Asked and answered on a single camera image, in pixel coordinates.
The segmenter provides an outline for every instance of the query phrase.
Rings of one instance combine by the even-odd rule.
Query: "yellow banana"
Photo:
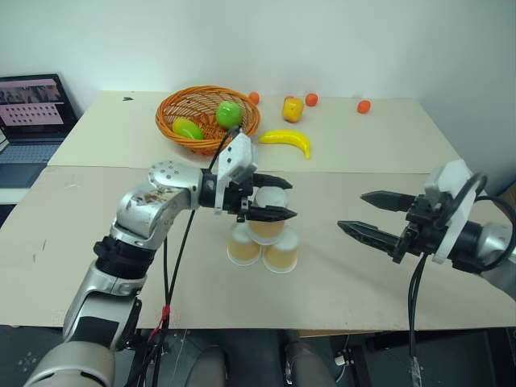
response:
[[[258,139],[264,144],[290,144],[298,147],[310,158],[310,140],[298,131],[267,131]]]

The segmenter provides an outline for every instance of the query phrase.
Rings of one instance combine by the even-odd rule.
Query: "stacked paper cup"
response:
[[[258,189],[254,205],[259,207],[287,207],[289,197],[284,189],[262,187]],[[227,247],[230,260],[248,266],[262,256],[265,267],[274,273],[288,273],[298,262],[299,236],[292,228],[280,222],[249,221],[233,227]]]

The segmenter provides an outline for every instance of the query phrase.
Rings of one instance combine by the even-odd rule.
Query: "floor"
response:
[[[189,370],[201,350],[210,345],[220,345],[230,364],[230,387],[283,387],[280,348],[293,331],[275,330],[200,330],[173,331],[167,339],[168,351],[164,354],[160,386],[184,386]],[[334,354],[345,343],[344,336],[304,339],[323,358],[328,370],[336,378],[342,371],[335,365]],[[371,350],[371,335],[353,335],[349,347],[364,349],[372,386],[396,385],[409,387],[408,356],[406,345],[388,350]],[[21,386],[41,357],[60,343],[59,330],[41,327],[0,326],[0,385]],[[418,344],[425,387],[485,387],[498,386],[486,334],[475,331],[447,338],[433,339]],[[133,351],[116,354],[117,380],[122,387],[127,379]],[[149,383],[152,366],[149,369]],[[339,387],[354,386],[352,368],[347,368]]]

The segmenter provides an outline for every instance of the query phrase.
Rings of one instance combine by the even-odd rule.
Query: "orange wicker basket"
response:
[[[242,107],[242,128],[247,135],[253,135],[260,124],[260,112],[245,95],[220,86],[189,87],[172,94],[158,107],[156,125],[161,133],[190,151],[213,156],[226,130],[217,124],[215,111],[223,101],[233,101]],[[187,139],[172,131],[174,119],[183,117],[196,123],[202,130],[204,139]]]

